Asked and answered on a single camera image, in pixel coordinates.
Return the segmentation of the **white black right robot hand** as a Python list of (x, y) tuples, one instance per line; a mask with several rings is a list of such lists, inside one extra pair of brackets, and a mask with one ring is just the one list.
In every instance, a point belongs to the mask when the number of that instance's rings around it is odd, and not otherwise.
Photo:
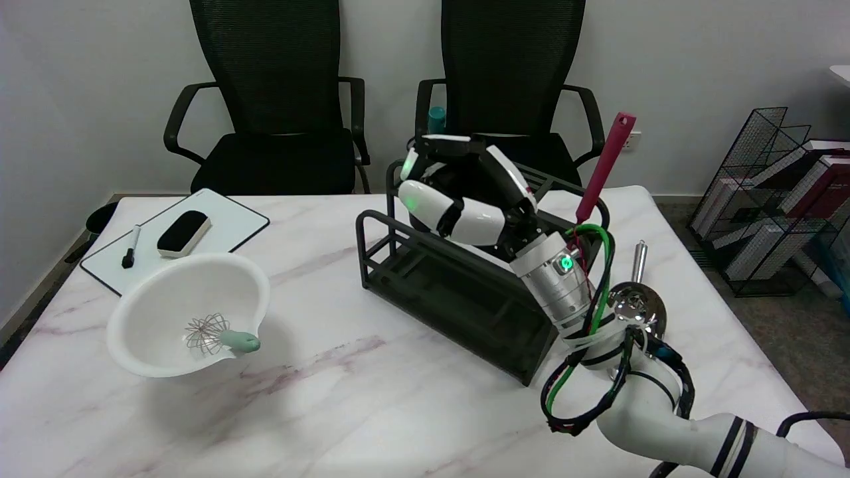
[(414, 139), (397, 197), (419, 230), (497, 248), (507, 262), (549, 235), (525, 176), (497, 145), (480, 136)]

